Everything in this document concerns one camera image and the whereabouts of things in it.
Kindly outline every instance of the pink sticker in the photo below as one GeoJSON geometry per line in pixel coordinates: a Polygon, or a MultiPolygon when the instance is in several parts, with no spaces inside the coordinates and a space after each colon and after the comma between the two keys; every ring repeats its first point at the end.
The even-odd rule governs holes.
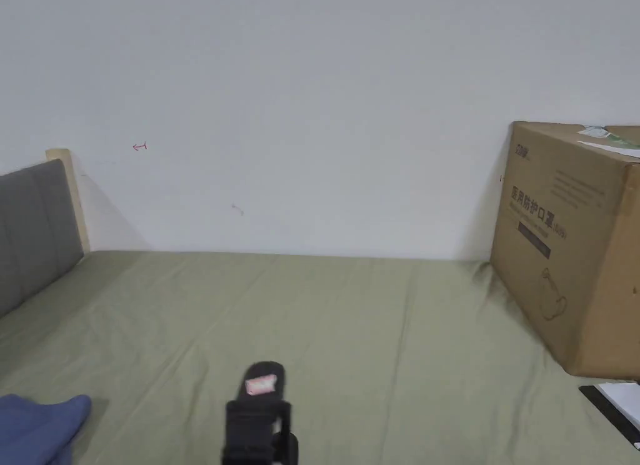
{"type": "Polygon", "coordinates": [[[271,393],[276,390],[277,380],[278,377],[273,374],[258,377],[256,379],[245,380],[246,392],[251,396],[271,393]]]}

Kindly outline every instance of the blue blanket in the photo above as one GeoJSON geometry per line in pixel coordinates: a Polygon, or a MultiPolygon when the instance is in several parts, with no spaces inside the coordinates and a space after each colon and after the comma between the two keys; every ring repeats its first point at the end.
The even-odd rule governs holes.
{"type": "Polygon", "coordinates": [[[0,463],[71,465],[71,440],[90,410],[86,395],[55,405],[0,397],[0,463]]]}

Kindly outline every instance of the mattress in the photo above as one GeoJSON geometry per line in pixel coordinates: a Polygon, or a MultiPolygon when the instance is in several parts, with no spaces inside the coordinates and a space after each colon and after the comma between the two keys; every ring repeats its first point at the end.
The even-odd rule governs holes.
{"type": "Polygon", "coordinates": [[[485,262],[95,252],[0,319],[0,394],[94,400],[77,464],[217,464],[254,361],[301,465],[626,464],[485,262]]]}

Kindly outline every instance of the white wall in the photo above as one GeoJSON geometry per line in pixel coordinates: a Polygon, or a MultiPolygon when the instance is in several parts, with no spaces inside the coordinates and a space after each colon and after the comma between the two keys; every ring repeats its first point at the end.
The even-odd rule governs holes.
{"type": "Polygon", "coordinates": [[[638,122],[638,3],[0,0],[0,169],[71,148],[94,249],[487,257],[511,121],[638,122]]]}

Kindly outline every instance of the gray headboard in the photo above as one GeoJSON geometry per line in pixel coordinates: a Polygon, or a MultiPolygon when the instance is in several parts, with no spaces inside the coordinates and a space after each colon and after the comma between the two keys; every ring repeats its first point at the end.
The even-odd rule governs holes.
{"type": "Polygon", "coordinates": [[[62,161],[0,176],[0,316],[83,256],[62,161]]]}

